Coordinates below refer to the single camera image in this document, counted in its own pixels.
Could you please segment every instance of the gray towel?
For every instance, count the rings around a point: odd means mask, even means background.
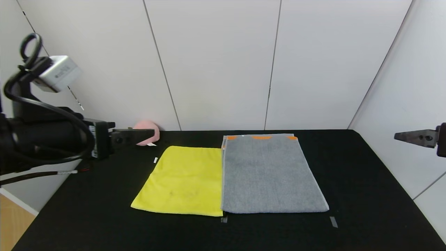
[[[304,213],[329,209],[299,141],[288,136],[292,134],[272,134],[268,139],[224,137],[223,211]]]

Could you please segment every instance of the black tabletop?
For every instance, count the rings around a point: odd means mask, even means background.
[[[130,207],[168,146],[221,147],[223,135],[294,133],[325,213],[151,213]],[[446,250],[372,149],[352,130],[162,132],[71,175],[23,234],[22,250]],[[336,219],[333,227],[330,216]]]

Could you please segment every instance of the orange tab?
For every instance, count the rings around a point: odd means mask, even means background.
[[[254,138],[254,139],[270,139],[272,136],[263,136],[263,137],[261,137],[261,136],[251,136],[252,138]]]

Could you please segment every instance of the yellow towel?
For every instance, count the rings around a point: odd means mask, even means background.
[[[223,216],[219,148],[170,146],[132,202],[156,213]]]

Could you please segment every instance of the pink ball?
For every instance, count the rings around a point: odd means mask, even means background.
[[[139,146],[146,146],[147,144],[156,142],[160,139],[160,129],[158,128],[157,125],[155,125],[155,123],[153,123],[150,120],[140,121],[140,122],[136,123],[136,125],[133,128],[134,129],[155,129],[155,135],[153,135],[151,138],[148,138],[144,141],[139,142],[137,144]]]

